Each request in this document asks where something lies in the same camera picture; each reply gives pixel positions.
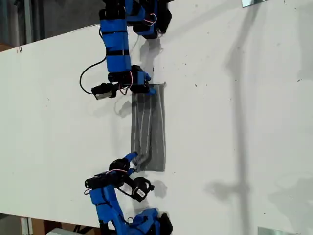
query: gray cloth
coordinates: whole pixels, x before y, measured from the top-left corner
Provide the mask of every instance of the gray cloth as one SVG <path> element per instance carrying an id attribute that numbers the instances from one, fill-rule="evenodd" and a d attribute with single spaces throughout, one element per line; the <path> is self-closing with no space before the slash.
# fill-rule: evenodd
<path id="1" fill-rule="evenodd" d="M 292 234 L 280 230 L 258 227 L 258 235 L 301 235 L 301 234 Z"/>
<path id="2" fill-rule="evenodd" d="M 165 170 L 165 84 L 151 87 L 156 89 L 155 95 L 133 94 L 132 152 L 138 153 L 133 160 L 138 171 Z"/>

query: white tabletop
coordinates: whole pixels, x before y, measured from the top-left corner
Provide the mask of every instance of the white tabletop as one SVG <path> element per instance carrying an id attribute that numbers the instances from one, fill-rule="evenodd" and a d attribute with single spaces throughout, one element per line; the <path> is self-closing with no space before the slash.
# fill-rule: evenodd
<path id="1" fill-rule="evenodd" d="M 313 0 L 178 0 L 150 49 L 130 32 L 132 63 L 166 82 L 166 170 L 146 172 L 144 203 L 175 235 L 313 235 Z M 0 212 L 97 226 L 84 180 L 129 153 L 131 97 L 96 101 L 78 79 L 100 61 L 99 26 L 0 53 Z M 107 80 L 106 64 L 84 86 Z"/>

